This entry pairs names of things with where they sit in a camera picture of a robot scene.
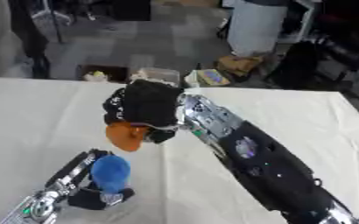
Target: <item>black glove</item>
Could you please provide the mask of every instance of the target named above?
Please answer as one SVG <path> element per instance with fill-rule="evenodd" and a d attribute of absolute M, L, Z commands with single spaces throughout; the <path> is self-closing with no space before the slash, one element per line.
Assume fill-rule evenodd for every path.
<path fill-rule="evenodd" d="M 159 82 L 136 80 L 126 88 L 118 89 L 103 108 L 104 121 L 138 123 L 150 127 L 147 139 L 156 144 L 174 137 L 176 129 L 160 129 L 176 125 L 177 99 L 183 89 Z"/>

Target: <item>white table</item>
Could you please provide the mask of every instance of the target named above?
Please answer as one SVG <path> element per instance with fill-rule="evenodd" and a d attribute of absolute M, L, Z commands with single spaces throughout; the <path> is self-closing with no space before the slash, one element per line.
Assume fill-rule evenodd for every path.
<path fill-rule="evenodd" d="M 59 224 L 285 223 L 262 208 L 191 133 L 122 152 L 104 135 L 109 83 L 0 79 L 0 220 L 80 151 L 113 150 L 131 165 L 137 196 L 109 211 L 65 209 Z M 203 88 L 276 137 L 359 215 L 359 114 L 340 94 Z"/>

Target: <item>robotic arm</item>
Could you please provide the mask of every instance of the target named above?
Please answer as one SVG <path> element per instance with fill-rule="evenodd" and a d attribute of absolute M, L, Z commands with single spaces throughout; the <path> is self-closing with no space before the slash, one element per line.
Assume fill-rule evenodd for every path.
<path fill-rule="evenodd" d="M 81 191 L 80 183 L 89 175 L 93 163 L 108 154 L 96 149 L 83 151 L 49 178 L 43 191 L 26 197 L 1 221 L 1 224 L 54 224 L 60 214 L 62 202 Z M 102 204 L 112 207 L 125 202 L 133 195 L 131 188 L 125 188 L 117 194 L 111 194 L 110 200 Z M 90 204 L 96 203 L 91 201 L 93 198 L 88 199 Z"/>
<path fill-rule="evenodd" d="M 108 124 L 126 121 L 135 128 L 146 125 L 150 130 L 144 140 L 153 142 L 156 142 L 153 134 L 157 132 L 161 142 L 161 137 L 168 131 L 190 130 L 211 146 L 222 164 L 255 199 L 266 209 L 279 211 L 288 223 L 359 223 L 321 186 L 321 180 L 313 177 L 313 171 L 306 164 L 271 136 L 228 109 L 216 106 L 204 96 L 182 94 L 172 87 L 146 80 L 136 80 L 120 92 L 103 105 L 108 112 L 105 117 Z M 164 111 L 145 113 L 156 102 L 165 108 Z M 127 114 L 129 109 L 135 109 L 137 113 Z M 116 116 L 118 111 L 122 112 L 121 116 Z M 168 117 L 174 114 L 178 121 Z M 148 115 L 148 122 L 143 122 L 145 115 Z M 164 118 L 176 123 L 162 124 Z M 114 145 L 122 148 L 116 142 L 118 139 L 112 139 Z"/>
<path fill-rule="evenodd" d="M 214 149 L 241 185 L 292 224 L 354 224 L 312 170 L 262 130 L 201 95 L 183 95 L 183 127 Z"/>

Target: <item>box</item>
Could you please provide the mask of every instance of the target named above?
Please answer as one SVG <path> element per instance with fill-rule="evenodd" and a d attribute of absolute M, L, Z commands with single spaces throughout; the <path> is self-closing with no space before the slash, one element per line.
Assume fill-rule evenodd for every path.
<path fill-rule="evenodd" d="M 84 81 L 85 74 L 96 71 L 106 74 L 109 82 L 126 83 L 128 80 L 128 68 L 123 66 L 79 65 L 76 68 L 76 77 L 78 80 Z"/>

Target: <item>black object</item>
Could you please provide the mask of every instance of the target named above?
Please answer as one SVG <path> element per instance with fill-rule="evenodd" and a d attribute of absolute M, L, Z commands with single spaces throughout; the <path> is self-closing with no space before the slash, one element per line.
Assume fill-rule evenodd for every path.
<path fill-rule="evenodd" d="M 100 65 L 79 65 L 76 68 L 76 77 L 84 80 L 83 76 L 95 71 L 101 71 L 108 75 L 108 81 L 125 83 L 128 80 L 128 68 L 123 66 L 100 66 Z"/>
<path fill-rule="evenodd" d="M 128 122 L 155 127 L 175 125 L 177 99 L 182 92 L 183 89 L 166 84 L 136 80 L 125 89 L 123 117 Z"/>
<path fill-rule="evenodd" d="M 151 20 L 151 0 L 116 0 L 112 2 L 112 7 L 115 20 Z"/>
<path fill-rule="evenodd" d="M 48 79 L 50 62 L 45 56 L 48 43 L 32 21 L 25 0 L 9 0 L 11 10 L 11 28 L 22 41 L 25 55 L 32 59 L 33 78 Z"/>
<path fill-rule="evenodd" d="M 320 55 L 310 42 L 293 45 L 280 64 L 265 78 L 283 89 L 301 90 L 308 88 L 319 64 Z"/>
<path fill-rule="evenodd" d="M 103 210 L 107 206 L 101 201 L 101 189 L 94 182 L 90 182 L 87 187 L 80 189 L 75 195 L 69 196 L 67 203 L 71 207 L 88 210 Z"/>
<path fill-rule="evenodd" d="M 347 71 L 359 70 L 359 56 L 355 56 L 347 50 L 341 50 L 336 45 L 312 44 L 301 42 L 293 45 L 265 81 L 272 81 L 283 89 L 313 90 L 313 91 L 339 91 L 348 98 L 359 101 L 359 94 L 352 90 L 352 85 L 342 82 Z M 326 56 L 346 65 L 348 69 L 343 71 L 336 80 L 317 71 L 320 60 Z"/>
<path fill-rule="evenodd" d="M 108 125 L 123 121 L 149 125 L 145 138 L 160 144 L 174 137 L 176 129 L 153 127 L 176 125 L 177 98 L 182 92 L 183 89 L 166 84 L 136 80 L 127 88 L 118 89 L 103 103 L 103 108 L 107 112 L 104 122 Z"/>
<path fill-rule="evenodd" d="M 252 157 L 237 150 L 245 137 L 253 141 Z M 289 223 L 314 224 L 327 216 L 334 197 L 313 179 L 313 171 L 288 149 L 249 122 L 224 137 L 222 161 L 236 179 L 268 210 L 277 210 Z"/>

